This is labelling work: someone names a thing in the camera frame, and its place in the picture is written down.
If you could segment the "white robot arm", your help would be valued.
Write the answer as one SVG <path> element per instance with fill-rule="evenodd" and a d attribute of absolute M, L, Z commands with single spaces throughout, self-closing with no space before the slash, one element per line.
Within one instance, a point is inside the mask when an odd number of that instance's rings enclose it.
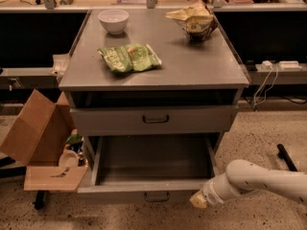
<path fill-rule="evenodd" d="M 194 207 L 224 204 L 233 198 L 268 191 L 307 205 L 307 173 L 272 170 L 247 160 L 233 160 L 190 197 Z"/>

